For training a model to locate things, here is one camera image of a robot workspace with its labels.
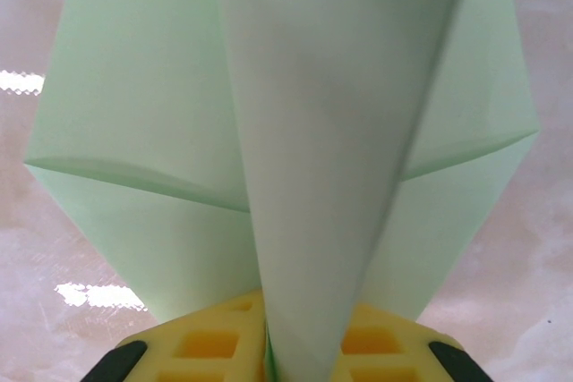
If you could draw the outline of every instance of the yellow foam base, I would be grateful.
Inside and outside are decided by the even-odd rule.
[[[261,291],[175,319],[123,340],[148,345],[125,382],[263,382]],[[330,382],[451,381],[428,343],[451,337],[371,306],[355,307]]]

